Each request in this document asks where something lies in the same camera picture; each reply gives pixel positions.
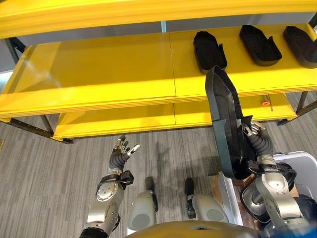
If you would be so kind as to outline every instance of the white plastic bin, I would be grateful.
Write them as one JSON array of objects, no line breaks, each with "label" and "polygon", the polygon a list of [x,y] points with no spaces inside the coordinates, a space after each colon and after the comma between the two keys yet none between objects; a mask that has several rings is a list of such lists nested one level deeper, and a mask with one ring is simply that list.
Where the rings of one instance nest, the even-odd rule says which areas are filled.
[{"label": "white plastic bin", "polygon": [[219,172],[218,187],[222,198],[223,209],[228,217],[229,223],[243,226],[232,180],[225,177],[222,172]]},{"label": "white plastic bin", "polygon": [[307,195],[317,202],[317,161],[303,151],[274,155],[277,163],[288,163],[297,172],[295,186],[299,194]]}]

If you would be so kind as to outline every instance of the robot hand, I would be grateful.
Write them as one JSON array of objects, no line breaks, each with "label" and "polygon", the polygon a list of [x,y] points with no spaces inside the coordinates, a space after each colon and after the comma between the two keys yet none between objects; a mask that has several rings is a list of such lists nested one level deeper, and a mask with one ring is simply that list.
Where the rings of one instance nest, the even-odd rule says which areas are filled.
[{"label": "robot hand", "polygon": [[124,135],[117,139],[109,159],[109,173],[116,170],[122,172],[125,162],[140,148],[140,145],[137,144],[130,149],[129,147],[127,148],[128,144],[129,141],[125,141]]},{"label": "robot hand", "polygon": [[127,185],[133,183],[130,171],[123,171],[125,162],[136,152],[140,145],[126,148],[128,141],[121,136],[112,150],[109,159],[108,175],[103,177],[97,186],[96,201],[90,208],[87,223],[80,238],[107,238],[118,226],[119,206],[124,197]]}]

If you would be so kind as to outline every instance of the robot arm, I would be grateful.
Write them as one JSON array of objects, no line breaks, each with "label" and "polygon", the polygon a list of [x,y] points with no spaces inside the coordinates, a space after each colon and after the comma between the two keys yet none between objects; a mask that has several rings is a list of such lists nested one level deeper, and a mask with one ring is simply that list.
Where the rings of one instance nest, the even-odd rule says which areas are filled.
[{"label": "robot arm", "polygon": [[117,140],[110,156],[108,175],[98,184],[96,201],[88,213],[87,223],[79,238],[107,238],[118,226],[118,209],[125,187],[133,183],[131,172],[123,172],[124,164],[140,148],[140,145],[136,145],[131,150],[125,150],[127,144],[124,136]]},{"label": "robot arm", "polygon": [[281,168],[273,159],[273,145],[267,129],[258,122],[252,122],[252,129],[244,124],[242,130],[257,152],[256,188],[264,200],[273,228],[287,231],[308,226],[289,192]]}]

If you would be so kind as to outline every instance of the metal shelf frame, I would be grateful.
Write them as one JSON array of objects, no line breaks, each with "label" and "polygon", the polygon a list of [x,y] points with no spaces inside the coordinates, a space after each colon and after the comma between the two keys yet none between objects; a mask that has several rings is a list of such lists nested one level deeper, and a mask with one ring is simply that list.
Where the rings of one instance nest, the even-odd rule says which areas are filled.
[{"label": "metal shelf frame", "polygon": [[[14,63],[17,64],[19,61],[19,56],[18,56],[16,50],[23,53],[24,49],[25,49],[25,45],[16,37],[7,38],[5,40],[5,42],[7,44],[7,47],[10,51],[10,54],[12,56]],[[14,126],[16,128],[19,128],[19,129],[22,129],[22,130],[25,130],[25,131],[28,131],[28,132],[52,139],[52,140],[55,140],[55,139],[53,139],[54,130],[52,129],[52,126],[51,126],[48,118],[46,117],[46,115],[40,115],[40,117],[43,121],[44,126],[46,127],[46,130],[43,130],[43,129],[40,129],[36,126],[27,124],[23,121],[15,119],[15,118],[10,118],[10,120],[8,122],[4,122],[4,121],[3,122],[8,124],[8,125]],[[65,143],[65,144],[73,144],[73,140],[71,140],[71,139],[62,139],[62,140],[58,140],[58,141]]]}]

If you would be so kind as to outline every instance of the shelving unit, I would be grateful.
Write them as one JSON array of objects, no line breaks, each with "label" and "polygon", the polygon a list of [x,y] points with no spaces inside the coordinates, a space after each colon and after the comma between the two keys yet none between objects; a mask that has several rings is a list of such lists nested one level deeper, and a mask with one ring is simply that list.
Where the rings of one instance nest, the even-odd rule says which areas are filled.
[{"label": "shelving unit", "polygon": [[[6,0],[0,38],[123,23],[275,12],[317,11],[315,0]],[[206,29],[222,43],[226,72],[244,115],[294,119],[284,93],[317,90],[317,69],[302,67],[282,33],[288,24],[260,25],[283,58],[270,67],[252,62],[241,27]],[[317,35],[308,24],[291,24]],[[17,65],[0,95],[0,120],[65,142],[65,138],[210,125],[205,75],[194,56],[199,30],[95,38],[28,46],[7,39]],[[14,51],[23,51],[20,59]],[[270,94],[273,111],[262,106]],[[45,114],[60,114],[55,132]],[[41,115],[47,131],[13,117]]]}]

